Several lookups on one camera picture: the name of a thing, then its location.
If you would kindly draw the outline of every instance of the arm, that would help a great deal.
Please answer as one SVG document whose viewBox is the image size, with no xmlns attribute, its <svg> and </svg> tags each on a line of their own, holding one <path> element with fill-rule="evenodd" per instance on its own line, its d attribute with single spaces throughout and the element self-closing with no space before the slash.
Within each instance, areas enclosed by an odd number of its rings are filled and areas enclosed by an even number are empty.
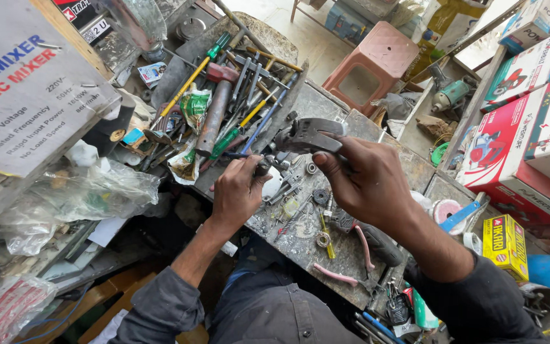
<svg viewBox="0 0 550 344">
<path fill-rule="evenodd" d="M 260 206 L 262 186 L 271 179 L 252 178 L 261 159 L 252 155 L 229 164 L 215 183 L 210 218 L 171 266 L 133 295 L 133 309 L 110 344 L 172 343 L 203 321 L 197 287 L 218 250 Z"/>
<path fill-rule="evenodd" d="M 416 264 L 407 266 L 405 280 L 456 340 L 541 341 L 513 279 L 488 259 L 471 254 L 413 200 L 396 149 L 357 138 L 333 138 L 343 143 L 339 153 L 354 173 L 346 175 L 329 153 L 317 152 L 313 160 L 328 178 L 337 204 L 413 255 Z"/>
<path fill-rule="evenodd" d="M 346 175 L 332 154 L 314 154 L 330 181 L 337 204 L 358 220 L 376 226 L 404 246 L 422 272 L 438 282 L 455 282 L 474 268 L 472 255 L 430 219 L 411 197 L 393 147 L 337 137 L 339 153 L 356 172 Z"/>
</svg>

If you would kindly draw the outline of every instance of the concrete floor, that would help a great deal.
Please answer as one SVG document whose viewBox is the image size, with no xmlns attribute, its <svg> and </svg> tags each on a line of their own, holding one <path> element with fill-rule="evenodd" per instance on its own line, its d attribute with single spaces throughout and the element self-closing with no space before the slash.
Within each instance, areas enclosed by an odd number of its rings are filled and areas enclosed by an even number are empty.
<svg viewBox="0 0 550 344">
<path fill-rule="evenodd" d="M 292 5 L 293 0 L 252 0 L 251 5 L 247 0 L 226 0 L 226 6 L 232 11 L 245 12 L 286 36 L 298 48 L 298 64 L 309 59 L 309 77 L 322 84 L 353 48 L 300 11 L 296 11 L 291 23 Z M 328 0 L 319 11 L 305 4 L 298 6 L 325 23 L 332 5 L 334 2 Z"/>
</svg>

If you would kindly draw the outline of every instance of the yellow screwdriver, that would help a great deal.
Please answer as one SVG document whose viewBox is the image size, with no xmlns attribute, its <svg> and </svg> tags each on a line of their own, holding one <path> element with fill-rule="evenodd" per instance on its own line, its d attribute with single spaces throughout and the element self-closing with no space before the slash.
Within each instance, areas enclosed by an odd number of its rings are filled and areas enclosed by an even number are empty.
<svg viewBox="0 0 550 344">
<path fill-rule="evenodd" d="M 190 87 L 190 84 L 194 81 L 194 79 L 196 79 L 196 77 L 200 74 L 201 70 L 203 70 L 203 68 L 205 68 L 205 66 L 207 66 L 207 64 L 209 63 L 209 60 L 211 59 L 214 59 L 216 58 L 216 55 L 218 54 L 218 51 L 220 51 L 220 49 L 224 48 L 224 46 L 226 45 L 226 43 L 228 43 L 230 40 L 230 34 L 228 31 L 225 31 L 221 36 L 220 38 L 218 38 L 218 40 L 216 41 L 216 43 L 213 45 L 213 47 L 211 47 L 211 49 L 209 51 L 207 51 L 207 57 L 203 60 L 203 62 L 201 62 L 201 64 L 199 65 L 199 67 L 194 71 L 194 73 L 188 78 L 188 80 L 186 81 L 186 83 L 184 84 L 184 86 L 181 87 L 180 91 L 175 95 L 175 97 L 173 97 L 173 99 L 169 102 L 169 105 L 167 105 L 167 107 L 164 108 L 163 112 L 160 113 L 160 115 L 158 116 L 157 120 L 154 121 L 154 123 L 152 124 L 152 126 L 150 127 L 150 130 L 154 129 L 154 127 L 157 126 L 158 122 L 161 121 L 161 119 L 166 116 L 169 111 L 171 110 L 171 108 L 175 105 L 175 103 L 177 103 L 177 101 L 181 98 L 181 95 L 184 94 L 184 92 L 186 92 L 186 90 L 188 89 L 188 87 Z"/>
</svg>

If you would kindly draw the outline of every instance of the green packet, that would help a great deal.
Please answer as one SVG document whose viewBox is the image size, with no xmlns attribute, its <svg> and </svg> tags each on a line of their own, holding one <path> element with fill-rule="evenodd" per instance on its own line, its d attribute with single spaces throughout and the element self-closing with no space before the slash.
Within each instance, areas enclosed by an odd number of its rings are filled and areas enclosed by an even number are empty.
<svg viewBox="0 0 550 344">
<path fill-rule="evenodd" d="M 181 113 L 197 135 L 201 133 L 205 114 L 210 104 L 211 91 L 197 90 L 197 85 L 194 82 L 190 85 L 190 90 L 184 92 L 181 97 Z"/>
</svg>

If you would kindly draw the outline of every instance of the green-handled screwdriver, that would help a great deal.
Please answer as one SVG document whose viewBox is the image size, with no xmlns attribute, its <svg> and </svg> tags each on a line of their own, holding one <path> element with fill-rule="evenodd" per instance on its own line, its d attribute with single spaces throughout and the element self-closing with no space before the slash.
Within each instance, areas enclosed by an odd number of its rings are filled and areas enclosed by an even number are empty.
<svg viewBox="0 0 550 344">
<path fill-rule="evenodd" d="M 213 146 L 213 150 L 211 151 L 211 156 L 209 157 L 210 160 L 216 160 L 218 156 L 220 156 L 220 154 L 224 152 L 224 150 L 226 149 L 226 147 L 230 145 L 232 140 L 234 140 L 235 137 L 239 135 L 239 131 L 241 130 L 241 128 L 243 128 L 249 122 L 249 120 L 252 119 L 252 117 L 254 117 L 254 115 L 266 104 L 266 100 L 269 99 L 269 97 L 271 97 L 272 94 L 275 94 L 278 90 L 279 90 L 279 87 L 277 87 L 275 90 L 271 92 L 271 94 L 268 94 L 263 100 L 261 100 L 260 103 L 256 105 L 256 107 L 252 110 L 252 112 L 250 112 L 249 115 L 247 115 L 243 119 L 243 121 L 239 123 L 238 126 L 231 129 L 228 133 L 226 133 L 226 135 L 223 138 L 221 138 L 216 143 L 216 145 Z"/>
</svg>

